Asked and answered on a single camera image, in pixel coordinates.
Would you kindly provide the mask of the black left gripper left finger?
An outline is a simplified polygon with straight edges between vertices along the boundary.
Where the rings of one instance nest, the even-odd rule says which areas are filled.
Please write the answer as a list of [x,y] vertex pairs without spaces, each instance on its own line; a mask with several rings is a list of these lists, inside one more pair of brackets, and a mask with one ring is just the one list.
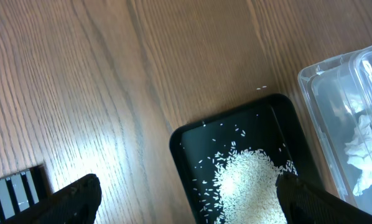
[[95,174],[87,174],[4,222],[5,224],[94,224],[101,198],[99,178]]

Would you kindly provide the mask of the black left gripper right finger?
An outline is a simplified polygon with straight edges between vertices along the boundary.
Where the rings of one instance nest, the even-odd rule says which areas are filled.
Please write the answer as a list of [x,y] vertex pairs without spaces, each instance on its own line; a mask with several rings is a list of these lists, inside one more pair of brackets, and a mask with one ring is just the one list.
[[294,174],[280,175],[276,193],[288,224],[372,224],[372,215]]

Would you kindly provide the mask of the white tissue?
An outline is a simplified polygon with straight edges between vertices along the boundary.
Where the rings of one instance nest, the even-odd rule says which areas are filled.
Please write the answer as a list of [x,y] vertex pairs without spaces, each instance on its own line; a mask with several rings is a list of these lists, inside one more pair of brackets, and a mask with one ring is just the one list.
[[360,196],[372,186],[372,128],[368,115],[359,117],[352,141],[345,144],[344,152],[348,156],[347,164],[361,170],[353,188],[353,195]]

